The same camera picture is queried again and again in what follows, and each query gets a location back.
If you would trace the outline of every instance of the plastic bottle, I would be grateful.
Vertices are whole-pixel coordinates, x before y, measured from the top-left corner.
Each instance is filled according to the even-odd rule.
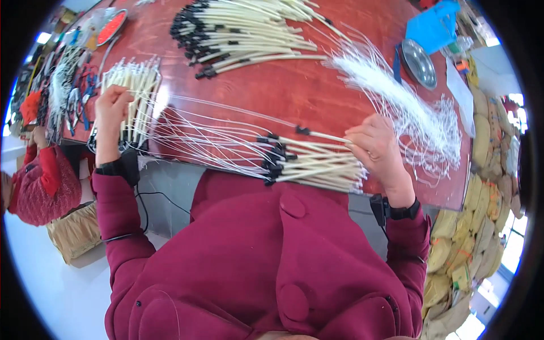
[[[453,54],[459,54],[468,51],[472,45],[474,45],[474,41],[471,37],[459,35],[457,41],[449,44],[448,48]]]

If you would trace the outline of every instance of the stack of sacks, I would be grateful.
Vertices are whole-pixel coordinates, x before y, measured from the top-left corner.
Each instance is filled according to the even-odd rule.
[[[468,317],[477,282],[500,265],[502,227],[498,229],[496,221],[502,212],[497,185],[483,182],[479,175],[469,179],[462,212],[439,212],[431,232],[421,339],[442,340]]]
[[[508,121],[508,114],[499,97],[486,97],[477,86],[469,83],[474,96],[476,137],[472,146],[472,163],[482,179],[498,186],[502,198],[497,229],[502,230],[510,210],[516,218],[521,213],[517,178],[517,155],[520,130]]]

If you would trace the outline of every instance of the wristwatch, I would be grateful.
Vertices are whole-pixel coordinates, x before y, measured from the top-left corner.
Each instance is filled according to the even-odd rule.
[[[417,216],[417,212],[420,206],[421,206],[421,203],[419,203],[416,197],[416,201],[412,204],[410,208],[390,208],[391,219],[394,221],[398,221],[405,218],[414,220]]]
[[[95,171],[99,175],[122,176],[124,179],[127,178],[127,169],[121,158],[118,158],[113,162],[101,164]]]
[[[388,218],[395,221],[405,218],[414,220],[420,206],[421,203],[417,198],[410,208],[392,208],[387,197],[383,197],[381,194],[376,194],[370,198],[370,208],[374,213],[374,217],[376,217],[378,225],[381,227],[385,226]]]

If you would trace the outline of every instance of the jacket button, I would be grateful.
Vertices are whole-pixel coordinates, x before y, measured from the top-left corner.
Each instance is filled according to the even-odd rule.
[[[303,322],[308,317],[310,306],[306,295],[296,285],[287,284],[281,288],[277,297],[280,313],[295,322]]]
[[[280,197],[280,208],[294,218],[303,218],[306,208],[295,196],[284,194]]]

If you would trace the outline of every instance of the hand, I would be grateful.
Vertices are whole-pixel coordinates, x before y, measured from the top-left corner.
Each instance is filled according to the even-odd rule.
[[[45,138],[46,129],[44,126],[36,126],[30,135],[29,145],[37,144],[39,149],[45,149],[49,146]]]
[[[119,158],[118,141],[121,122],[128,114],[128,103],[134,97],[128,88],[112,85],[95,103],[96,124],[96,166]]]
[[[36,141],[34,140],[34,130],[30,133],[30,138],[28,138],[28,146],[33,146],[36,144]]]
[[[393,208],[409,208],[416,200],[412,178],[404,169],[393,122],[374,114],[345,132],[353,155],[376,176]]]

